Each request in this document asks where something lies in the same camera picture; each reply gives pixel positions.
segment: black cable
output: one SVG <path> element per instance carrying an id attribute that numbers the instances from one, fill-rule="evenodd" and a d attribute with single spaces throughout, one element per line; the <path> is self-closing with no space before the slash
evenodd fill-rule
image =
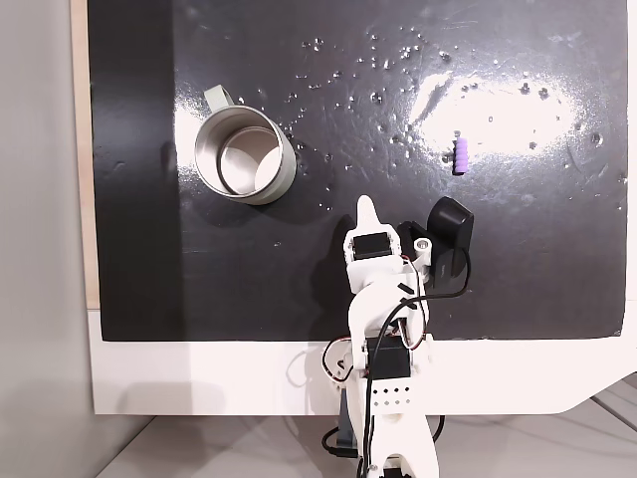
<path id="1" fill-rule="evenodd" d="M 338 433 L 338 427 L 333 428 L 328 433 L 322 436 L 322 440 L 320 441 L 320 445 L 323 450 L 333 456 L 337 456 L 339 458 L 358 458 L 358 450 L 356 448 L 340 448 L 337 446 L 329 446 L 327 441 L 333 435 Z"/>
<path id="2" fill-rule="evenodd" d="M 438 422 L 438 428 L 436 428 L 436 431 L 432 435 L 432 438 L 434 439 L 434 443 L 436 441 L 438 441 L 438 438 L 440 438 L 440 435 L 442 435 L 442 430 L 443 430 L 444 427 L 445 427 L 445 415 L 440 415 L 440 421 Z"/>
<path id="3" fill-rule="evenodd" d="M 389 314 L 382 327 L 380 328 L 380 334 L 378 334 L 378 341 L 376 342 L 376 347 L 374 348 L 374 352 L 369 360 L 369 368 L 367 374 L 367 389 L 365 391 L 365 427 L 363 431 L 363 448 L 362 448 L 362 459 L 363 459 L 363 469 L 362 476 L 363 478 L 367 476 L 367 470 L 369 468 L 369 451 L 371 448 L 371 436 L 369 433 L 370 423 L 371 423 L 371 387 L 373 383 L 373 367 L 376 362 L 376 357 L 378 356 L 378 351 L 380 350 L 380 344 L 385 334 L 387 333 L 387 329 L 389 325 L 393 322 L 396 315 L 402 311 L 403 308 L 409 306 L 410 304 L 414 304 L 420 301 L 431 301 L 435 299 L 454 299 L 456 297 L 462 296 L 469 287 L 469 279 L 471 277 L 471 259 L 469 258 L 469 252 L 465 249 L 461 249 L 465 254 L 465 258 L 467 260 L 467 277 L 465 278 L 465 284 L 462 289 L 456 292 L 452 292 L 449 294 L 433 294 L 431 296 L 417 296 L 412 297 L 411 299 L 407 299 L 400 304 L 398 304 L 393 311 Z"/>

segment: mounting hole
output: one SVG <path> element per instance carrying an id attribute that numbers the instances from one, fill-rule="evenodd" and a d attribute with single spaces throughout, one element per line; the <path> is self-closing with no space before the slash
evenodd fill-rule
<path id="1" fill-rule="evenodd" d="M 414 245 L 416 246 L 416 249 L 420 249 L 421 251 L 429 249 L 429 241 L 424 238 L 416 239 L 416 243 Z"/>

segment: white floor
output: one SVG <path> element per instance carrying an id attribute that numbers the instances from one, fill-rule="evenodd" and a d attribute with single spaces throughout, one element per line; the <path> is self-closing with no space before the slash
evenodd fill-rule
<path id="1" fill-rule="evenodd" d="M 637 417 L 637 388 L 620 382 L 604 393 Z M 333 425 L 311 416 L 157 417 L 100 478 L 353 478 L 353 461 L 320 447 Z M 637 433 L 590 400 L 560 415 L 453 417 L 437 450 L 441 478 L 637 477 Z"/>

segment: black surface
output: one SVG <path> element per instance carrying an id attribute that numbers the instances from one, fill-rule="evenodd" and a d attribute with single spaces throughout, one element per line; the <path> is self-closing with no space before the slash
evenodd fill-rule
<path id="1" fill-rule="evenodd" d="M 394 226 L 424 224 L 443 195 L 475 214 L 471 292 L 430 304 L 437 339 L 619 334 L 625 2 L 89 6 L 105 340 L 346 334 L 342 239 L 360 194 Z M 217 84 L 294 134 L 299 174 L 272 205 L 218 197 L 191 165 Z M 449 163 L 455 129 L 464 176 Z"/>

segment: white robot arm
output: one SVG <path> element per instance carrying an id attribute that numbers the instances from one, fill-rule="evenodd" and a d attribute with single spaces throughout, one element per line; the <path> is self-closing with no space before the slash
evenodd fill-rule
<path id="1" fill-rule="evenodd" d="M 343 243 L 355 294 L 348 313 L 351 372 L 343 384 L 360 477 L 439 476 L 422 412 L 422 387 L 432 372 L 433 338 L 426 333 L 429 309 L 423 299 L 432 249 L 429 238 L 418 237 L 411 251 L 415 259 L 402 255 L 395 229 L 378 221 L 369 197 L 359 198 L 356 228 Z"/>

